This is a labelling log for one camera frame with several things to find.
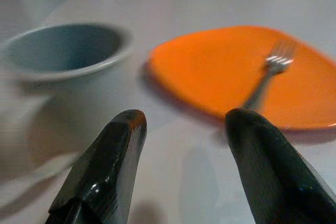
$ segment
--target white mug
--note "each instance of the white mug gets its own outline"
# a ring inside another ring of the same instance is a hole
[[[28,31],[2,45],[1,64],[22,95],[0,114],[0,178],[55,175],[129,109],[133,65],[121,59],[132,44],[123,28],[87,23]]]

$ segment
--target white table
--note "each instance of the white table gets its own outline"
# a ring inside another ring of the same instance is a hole
[[[1,0],[5,39],[31,27],[105,22],[135,35],[136,96],[148,136],[141,155],[129,224],[254,223],[238,170],[220,124],[164,100],[141,77],[156,45],[203,29],[262,25],[281,29],[336,60],[336,0]],[[2,79],[1,87],[6,87]],[[286,133],[298,151],[336,191],[336,131]],[[40,183],[0,209],[3,223],[44,223],[67,172]]]

